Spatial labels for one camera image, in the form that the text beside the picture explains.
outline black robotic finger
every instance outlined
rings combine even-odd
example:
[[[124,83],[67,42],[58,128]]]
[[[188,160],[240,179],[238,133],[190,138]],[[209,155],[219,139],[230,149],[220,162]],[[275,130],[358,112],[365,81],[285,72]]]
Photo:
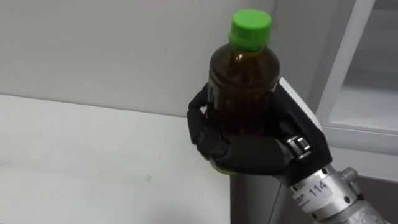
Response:
[[[192,144],[198,144],[202,129],[206,125],[206,116],[200,108],[206,106],[207,85],[193,98],[188,105],[187,119]]]
[[[224,136],[228,150],[223,156],[210,155],[210,159],[223,169],[240,174],[282,175],[290,162],[278,140],[267,136]]]

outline silver metal cylinder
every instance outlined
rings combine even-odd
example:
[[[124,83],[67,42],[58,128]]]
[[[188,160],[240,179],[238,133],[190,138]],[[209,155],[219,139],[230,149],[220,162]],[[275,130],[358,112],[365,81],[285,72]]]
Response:
[[[346,177],[354,177],[354,173],[350,171]],[[331,165],[325,166],[290,189],[299,207],[318,222],[336,215],[357,200],[355,192]]]

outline white table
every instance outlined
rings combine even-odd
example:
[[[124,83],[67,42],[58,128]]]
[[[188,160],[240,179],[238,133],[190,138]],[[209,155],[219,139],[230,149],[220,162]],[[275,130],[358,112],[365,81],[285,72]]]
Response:
[[[229,223],[185,118],[0,95],[0,223]]]

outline robotic hand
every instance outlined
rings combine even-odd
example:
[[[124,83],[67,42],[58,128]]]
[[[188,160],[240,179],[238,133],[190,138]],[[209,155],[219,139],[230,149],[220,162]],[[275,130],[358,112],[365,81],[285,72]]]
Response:
[[[220,133],[206,125],[205,85],[188,106],[191,141],[222,172],[271,175],[290,188],[299,207],[318,223],[387,223],[364,201],[352,168],[337,172],[319,122],[281,78],[271,97],[266,134]]]

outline white wall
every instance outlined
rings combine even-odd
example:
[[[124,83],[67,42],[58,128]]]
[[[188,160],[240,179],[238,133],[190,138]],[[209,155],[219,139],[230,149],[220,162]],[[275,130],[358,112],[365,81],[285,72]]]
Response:
[[[2,0],[0,94],[185,116],[237,9],[274,0]]]

